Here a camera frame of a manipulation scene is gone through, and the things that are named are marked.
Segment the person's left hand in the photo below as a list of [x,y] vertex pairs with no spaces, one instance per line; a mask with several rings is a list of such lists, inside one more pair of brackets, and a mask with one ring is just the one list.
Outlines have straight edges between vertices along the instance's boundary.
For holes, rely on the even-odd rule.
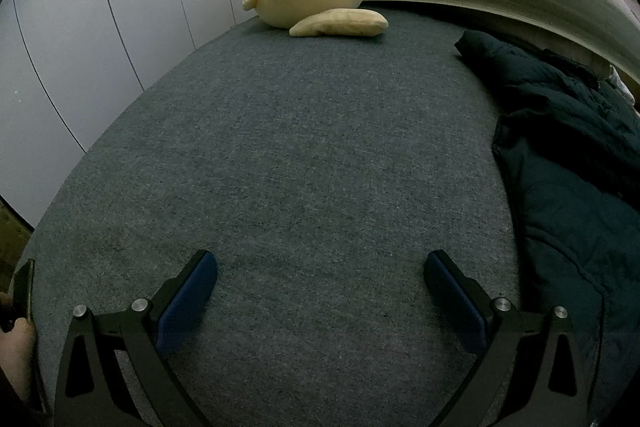
[[32,354],[36,340],[35,325],[26,317],[17,317],[12,329],[1,331],[1,369],[22,401],[29,398],[32,387]]

